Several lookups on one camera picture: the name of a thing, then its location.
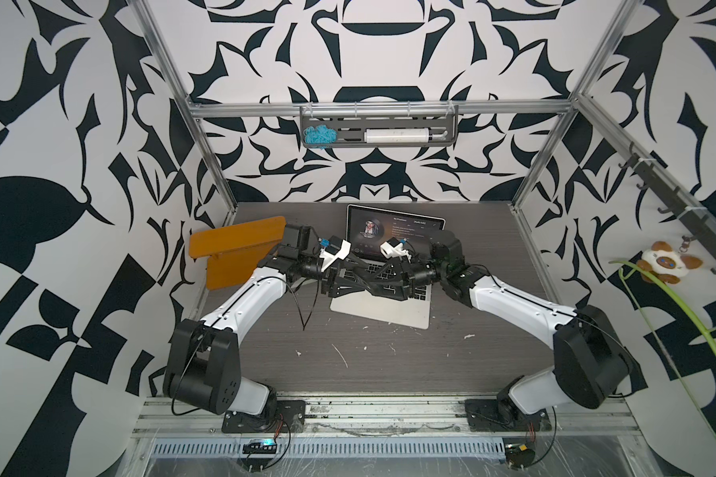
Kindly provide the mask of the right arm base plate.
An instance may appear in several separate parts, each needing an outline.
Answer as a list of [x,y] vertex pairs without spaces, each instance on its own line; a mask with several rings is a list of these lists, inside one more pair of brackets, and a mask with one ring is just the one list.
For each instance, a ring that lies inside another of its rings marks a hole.
[[546,411],[527,415],[506,399],[466,399],[465,417],[471,431],[526,432],[552,430]]

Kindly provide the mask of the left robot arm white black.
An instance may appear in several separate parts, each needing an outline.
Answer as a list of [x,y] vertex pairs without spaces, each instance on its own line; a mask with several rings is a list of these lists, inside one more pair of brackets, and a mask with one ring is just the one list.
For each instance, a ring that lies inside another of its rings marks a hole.
[[222,305],[198,320],[181,321],[173,331],[163,380],[171,403],[215,415],[234,413],[274,420],[276,394],[242,376],[240,348],[266,310],[300,279],[326,285],[332,294],[342,268],[367,268],[343,238],[320,238],[310,226],[284,227],[282,242],[258,262],[250,278]]

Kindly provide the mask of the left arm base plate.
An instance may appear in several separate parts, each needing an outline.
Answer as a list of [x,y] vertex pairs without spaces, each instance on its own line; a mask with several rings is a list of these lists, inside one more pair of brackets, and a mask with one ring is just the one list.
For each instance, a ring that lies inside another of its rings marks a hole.
[[302,399],[284,399],[276,406],[267,405],[260,415],[248,415],[238,411],[225,413],[221,431],[228,434],[273,433],[280,423],[292,433],[302,432],[305,425],[306,402]]

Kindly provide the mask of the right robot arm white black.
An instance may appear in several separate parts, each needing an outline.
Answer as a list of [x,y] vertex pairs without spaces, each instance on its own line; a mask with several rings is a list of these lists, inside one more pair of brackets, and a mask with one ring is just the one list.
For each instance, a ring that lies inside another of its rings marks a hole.
[[408,250],[397,238],[381,250],[383,268],[355,272],[372,295],[406,300],[416,287],[437,283],[448,298],[505,320],[552,351],[549,368],[520,377],[499,392],[496,406],[503,421],[564,403],[598,409],[636,369],[636,359],[604,311],[557,304],[509,285],[486,266],[468,262],[461,242],[449,231],[431,236],[427,254]]

